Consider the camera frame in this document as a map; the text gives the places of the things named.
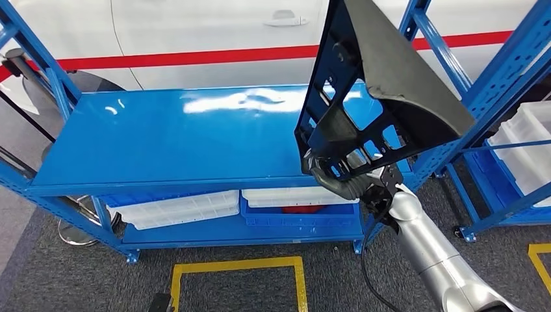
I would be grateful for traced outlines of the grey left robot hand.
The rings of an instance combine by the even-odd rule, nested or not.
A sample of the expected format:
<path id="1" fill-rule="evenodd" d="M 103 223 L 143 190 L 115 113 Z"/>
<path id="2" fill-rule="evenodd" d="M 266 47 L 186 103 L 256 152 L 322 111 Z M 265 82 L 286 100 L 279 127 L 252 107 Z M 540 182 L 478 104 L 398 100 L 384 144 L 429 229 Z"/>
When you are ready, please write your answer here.
<path id="1" fill-rule="evenodd" d="M 172 296 L 168 293 L 155 293 L 148 312 L 174 312 Z"/>

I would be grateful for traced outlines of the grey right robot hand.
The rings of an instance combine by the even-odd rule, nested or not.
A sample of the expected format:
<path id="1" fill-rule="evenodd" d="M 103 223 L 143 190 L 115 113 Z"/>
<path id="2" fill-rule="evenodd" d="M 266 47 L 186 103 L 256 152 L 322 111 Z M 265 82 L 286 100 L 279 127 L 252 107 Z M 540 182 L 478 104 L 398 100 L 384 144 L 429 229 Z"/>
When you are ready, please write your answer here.
<path id="1" fill-rule="evenodd" d="M 312 152 L 312 149 L 308 149 L 303 156 L 307 171 L 314 177 L 316 182 L 326 189 L 337 189 L 340 187 L 340 182 L 327 173 L 327 170 L 323 167 L 324 160 Z"/>

